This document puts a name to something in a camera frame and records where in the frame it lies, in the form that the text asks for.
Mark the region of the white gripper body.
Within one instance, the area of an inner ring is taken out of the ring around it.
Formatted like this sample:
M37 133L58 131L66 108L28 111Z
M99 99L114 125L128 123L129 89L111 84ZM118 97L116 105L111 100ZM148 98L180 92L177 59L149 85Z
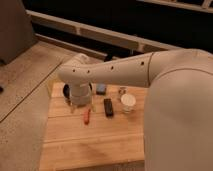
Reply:
M92 91L88 83L71 84L70 100L74 105L83 106L91 102Z

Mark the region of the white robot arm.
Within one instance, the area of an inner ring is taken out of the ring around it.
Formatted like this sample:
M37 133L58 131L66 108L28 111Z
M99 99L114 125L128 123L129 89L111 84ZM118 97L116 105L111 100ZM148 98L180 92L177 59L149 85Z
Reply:
M213 171L213 54L200 49L151 52L91 64L78 54L59 78L76 104L91 83L146 87L145 171Z

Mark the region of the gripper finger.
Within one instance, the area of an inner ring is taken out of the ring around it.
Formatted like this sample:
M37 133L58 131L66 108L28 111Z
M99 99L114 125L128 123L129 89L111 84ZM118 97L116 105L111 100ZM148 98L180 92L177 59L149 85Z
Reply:
M73 113L74 112L74 105L72 103L70 103L69 107L70 107L70 113Z
M91 110L92 110L93 112L96 111L95 105L94 105L93 103L90 104L90 108L91 108Z

